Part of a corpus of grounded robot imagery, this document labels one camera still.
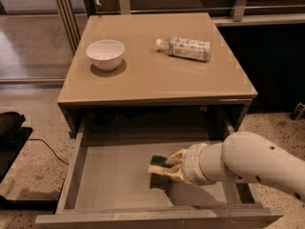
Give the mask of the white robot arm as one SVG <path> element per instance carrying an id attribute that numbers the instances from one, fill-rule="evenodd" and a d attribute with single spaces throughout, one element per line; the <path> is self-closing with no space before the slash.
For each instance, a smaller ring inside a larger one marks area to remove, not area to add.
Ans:
<path id="1" fill-rule="evenodd" d="M 260 183 L 305 202 L 305 161 L 252 132 L 194 144 L 169 157 L 153 156 L 148 172 L 194 186 Z"/>

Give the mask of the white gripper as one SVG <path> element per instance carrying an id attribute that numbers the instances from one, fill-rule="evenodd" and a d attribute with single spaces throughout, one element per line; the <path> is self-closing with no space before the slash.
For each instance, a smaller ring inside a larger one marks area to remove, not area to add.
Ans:
<path id="1" fill-rule="evenodd" d="M 195 186 L 208 185 L 210 182 L 203 175 L 200 168 L 200 155 L 206 143 L 194 144 L 189 149 L 181 149 L 169 156 L 165 163 L 171 168 L 150 165 L 150 174 L 169 177 L 176 182 L 183 182 Z"/>

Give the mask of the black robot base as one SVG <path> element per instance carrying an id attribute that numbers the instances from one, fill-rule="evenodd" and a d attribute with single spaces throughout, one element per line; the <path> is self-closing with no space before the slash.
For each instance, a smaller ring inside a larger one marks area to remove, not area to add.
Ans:
<path id="1" fill-rule="evenodd" d="M 17 112 L 0 114 L 0 182 L 16 160 L 32 133 L 32 127 L 23 127 L 26 118 Z"/>

